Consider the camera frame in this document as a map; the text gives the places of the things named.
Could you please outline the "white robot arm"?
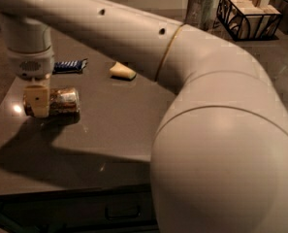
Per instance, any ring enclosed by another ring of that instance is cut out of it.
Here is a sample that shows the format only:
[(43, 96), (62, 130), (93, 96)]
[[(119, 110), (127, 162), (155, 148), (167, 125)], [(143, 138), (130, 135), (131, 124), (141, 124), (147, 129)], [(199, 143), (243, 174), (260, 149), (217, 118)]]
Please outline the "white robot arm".
[(240, 47), (107, 0), (0, 0), (173, 91), (150, 160), (160, 233), (288, 233), (288, 112)]

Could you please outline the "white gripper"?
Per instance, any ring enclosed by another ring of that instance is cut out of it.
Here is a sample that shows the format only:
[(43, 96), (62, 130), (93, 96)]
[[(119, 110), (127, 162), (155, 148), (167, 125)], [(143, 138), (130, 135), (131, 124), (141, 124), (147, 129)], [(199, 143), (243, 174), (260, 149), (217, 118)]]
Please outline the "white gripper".
[(31, 80), (23, 90), (25, 102), (30, 106), (34, 117), (48, 117), (49, 79), (54, 66), (52, 47), (41, 52), (24, 53), (7, 50), (10, 67), (23, 80)]

